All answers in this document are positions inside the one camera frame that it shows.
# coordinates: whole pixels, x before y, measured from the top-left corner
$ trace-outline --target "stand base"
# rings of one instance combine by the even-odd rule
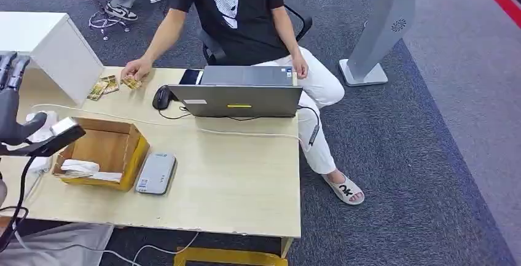
[[[385,75],[385,72],[382,69],[380,63],[377,63],[373,69],[366,75],[363,80],[355,80],[349,67],[347,66],[347,61],[349,59],[342,59],[339,61],[340,69],[342,70],[343,77],[345,82],[350,87],[355,86],[368,86],[368,85],[377,85],[377,84],[385,84],[389,80]]]

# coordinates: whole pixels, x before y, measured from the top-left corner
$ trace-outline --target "chair armrest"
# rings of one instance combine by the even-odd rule
[[[288,5],[284,5],[285,8],[287,10],[289,10],[291,13],[293,13],[296,17],[298,17],[300,20],[302,20],[302,23],[304,24],[302,26],[302,29],[300,30],[300,32],[297,34],[296,36],[296,39],[297,39],[297,42],[300,41],[301,38],[304,37],[304,35],[306,35],[306,33],[310,30],[311,26],[313,26],[313,19],[311,16],[309,15],[305,15],[303,13],[297,13],[295,10],[293,10],[291,7],[289,7]]]
[[[218,65],[226,59],[226,53],[224,53],[221,45],[212,39],[204,29],[199,29],[197,36],[203,42],[203,54],[209,65]]]

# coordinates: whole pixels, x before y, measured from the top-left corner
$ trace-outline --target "laptop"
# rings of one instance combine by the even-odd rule
[[[206,66],[201,85],[293,86],[291,66]]]
[[[294,117],[302,87],[169,85],[196,117]]]
[[[169,88],[197,117],[294,117],[302,94],[281,66],[207,66],[199,85]]]

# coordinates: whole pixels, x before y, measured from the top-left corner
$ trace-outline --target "computer mouse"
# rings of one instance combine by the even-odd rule
[[[154,95],[152,106],[155,109],[162,111],[163,109],[168,108],[170,101],[174,100],[174,98],[174,93],[170,91],[168,85],[161,86]]]

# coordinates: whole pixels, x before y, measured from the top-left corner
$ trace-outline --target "white box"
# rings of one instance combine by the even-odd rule
[[[0,54],[31,57],[28,70],[43,70],[81,105],[104,70],[66,13],[0,12]]]

